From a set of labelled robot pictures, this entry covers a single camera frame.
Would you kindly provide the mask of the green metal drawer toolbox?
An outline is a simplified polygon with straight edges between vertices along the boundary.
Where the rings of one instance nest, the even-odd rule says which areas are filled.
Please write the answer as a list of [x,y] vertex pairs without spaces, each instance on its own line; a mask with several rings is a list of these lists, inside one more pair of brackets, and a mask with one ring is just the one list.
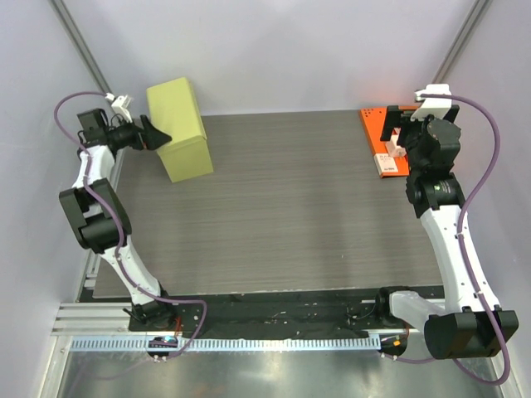
[[191,82],[177,78],[146,89],[153,126],[171,137],[157,150],[171,182],[213,172],[207,135]]

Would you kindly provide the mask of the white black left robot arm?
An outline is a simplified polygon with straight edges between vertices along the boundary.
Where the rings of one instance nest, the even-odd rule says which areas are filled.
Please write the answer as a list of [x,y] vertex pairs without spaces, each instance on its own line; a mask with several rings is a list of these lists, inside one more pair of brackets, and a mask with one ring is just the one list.
[[132,308],[126,313],[131,319],[142,326],[169,330],[176,323],[177,311],[134,248],[131,222],[109,178],[119,150],[156,150],[172,138],[145,115],[140,117],[141,125],[121,119],[116,126],[109,123],[103,109],[77,117],[80,172],[72,188],[59,194],[61,207],[80,246],[111,265],[129,291]]

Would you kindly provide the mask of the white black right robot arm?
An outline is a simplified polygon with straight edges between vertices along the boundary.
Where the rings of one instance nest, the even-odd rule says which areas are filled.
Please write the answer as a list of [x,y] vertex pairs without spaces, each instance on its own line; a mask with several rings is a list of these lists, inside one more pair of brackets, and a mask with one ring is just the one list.
[[468,230],[465,196],[452,172],[460,151],[459,111],[386,109],[381,140],[397,130],[409,165],[406,194],[430,239],[445,295],[439,307],[408,287],[378,291],[374,315],[386,328],[405,323],[425,338],[437,360],[494,357],[517,331],[515,311],[504,310],[482,272]]

